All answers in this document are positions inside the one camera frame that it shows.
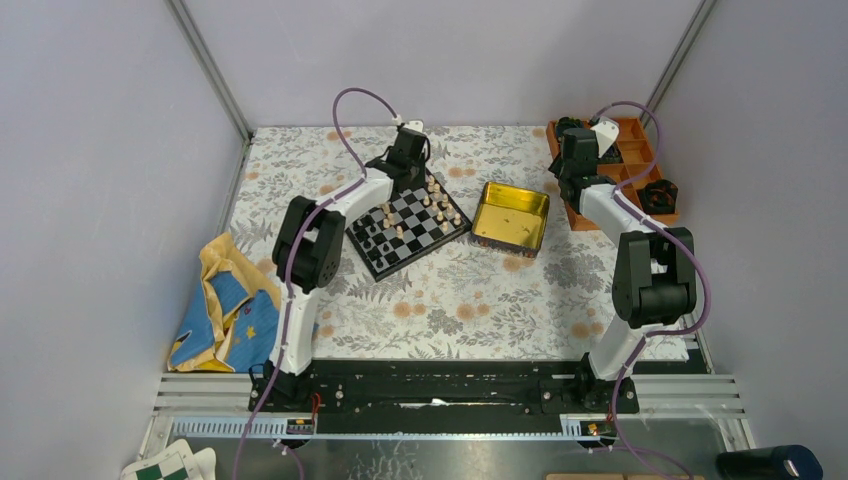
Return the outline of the gold tin box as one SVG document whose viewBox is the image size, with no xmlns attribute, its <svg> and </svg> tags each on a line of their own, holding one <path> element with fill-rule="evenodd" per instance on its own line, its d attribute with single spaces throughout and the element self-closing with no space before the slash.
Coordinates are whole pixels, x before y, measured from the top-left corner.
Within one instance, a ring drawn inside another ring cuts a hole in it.
<svg viewBox="0 0 848 480">
<path fill-rule="evenodd" d="M 470 240 L 484 248 L 535 259 L 541 250 L 549 209 L 550 198 L 545 193 L 487 182 Z"/>
</svg>

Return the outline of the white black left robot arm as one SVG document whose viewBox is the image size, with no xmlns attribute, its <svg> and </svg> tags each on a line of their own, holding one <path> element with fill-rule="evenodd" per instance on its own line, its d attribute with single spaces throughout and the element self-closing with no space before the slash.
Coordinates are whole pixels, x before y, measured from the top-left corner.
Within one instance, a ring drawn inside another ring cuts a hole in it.
<svg viewBox="0 0 848 480">
<path fill-rule="evenodd" d="M 283 305 L 270 354 L 285 373 L 271 395 L 285 410 L 299 410 L 309 401 L 311 387 L 298 375 L 312 361 L 318 297 L 338 271 L 346 228 L 392 194 L 424 186 L 428 160 L 423 122 L 401 123 L 393 144 L 365 163 L 359 178 L 316 199 L 296 196 L 289 202 L 272 251 Z"/>
</svg>

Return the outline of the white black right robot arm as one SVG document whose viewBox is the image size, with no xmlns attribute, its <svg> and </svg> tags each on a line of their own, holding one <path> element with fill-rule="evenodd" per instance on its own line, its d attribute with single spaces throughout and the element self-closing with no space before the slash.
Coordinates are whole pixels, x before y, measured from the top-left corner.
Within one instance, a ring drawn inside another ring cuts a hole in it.
<svg viewBox="0 0 848 480">
<path fill-rule="evenodd" d="M 612 400 L 610 381 L 626 376 L 647 339 L 669 333 L 694 309 L 697 296 L 691 233 L 653 221 L 624 195 L 622 185 L 598 171 L 618 133 L 618 124 L 607 118 L 562 130 L 549 168 L 564 203 L 617 248 L 611 288 L 616 318 L 586 356 L 589 375 L 573 386 L 575 402 L 589 412 Z"/>
</svg>

